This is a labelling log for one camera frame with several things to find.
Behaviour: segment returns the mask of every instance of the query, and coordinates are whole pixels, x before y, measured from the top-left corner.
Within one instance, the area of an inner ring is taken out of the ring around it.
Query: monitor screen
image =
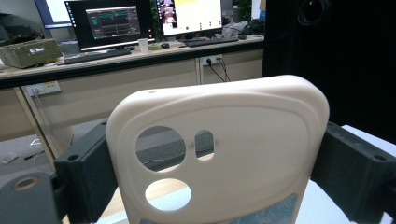
[[[220,0],[156,0],[164,36],[221,28]]]
[[[35,0],[35,5],[46,29],[72,26],[63,0]]]
[[[65,1],[81,51],[154,41],[150,1]]]

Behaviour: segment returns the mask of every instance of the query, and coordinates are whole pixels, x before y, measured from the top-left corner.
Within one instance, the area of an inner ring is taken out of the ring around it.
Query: wall
[[[5,26],[30,25],[37,31],[44,31],[34,0],[1,0],[0,12],[12,14],[3,18]]]
[[[35,0],[1,0],[0,12],[12,14],[2,19],[5,26],[30,26],[32,29],[44,33],[45,37],[66,39],[69,36],[74,36],[72,28],[46,30],[35,6]]]

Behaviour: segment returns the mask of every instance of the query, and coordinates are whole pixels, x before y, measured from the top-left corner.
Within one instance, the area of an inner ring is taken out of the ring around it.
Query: white surface
[[[296,76],[131,94],[106,126],[130,222],[147,218],[210,223],[251,214],[291,194],[302,195],[328,118],[324,95]],[[154,126],[174,129],[186,143],[185,159],[172,172],[153,173],[136,157],[137,138]],[[199,161],[193,150],[194,136],[201,130],[215,136],[210,161]],[[150,184],[166,178],[182,180],[191,188],[191,201],[173,213],[153,209],[145,198]]]
[[[389,154],[396,156],[396,146],[392,143],[377,138],[371,134],[365,133],[355,129],[349,125],[344,125],[344,129],[354,133],[358,137],[370,142],[376,147],[382,148]],[[178,191],[172,194],[173,197],[179,197]],[[163,200],[168,201],[169,197],[161,197],[154,203],[162,204]],[[384,214],[380,224],[391,224],[392,218],[388,214]],[[98,224],[128,224],[125,212],[117,213],[111,217],[99,220]],[[347,216],[342,210],[332,201],[332,199],[321,189],[315,182],[309,181],[305,190],[304,198],[301,203],[299,214],[297,216],[296,224],[350,224]]]

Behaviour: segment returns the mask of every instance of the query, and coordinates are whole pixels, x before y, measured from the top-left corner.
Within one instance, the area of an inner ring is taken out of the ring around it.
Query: black panel
[[[396,143],[395,1],[329,1],[332,15],[327,21],[299,26],[296,75],[327,96],[330,121]],[[311,7],[310,13],[320,11]]]

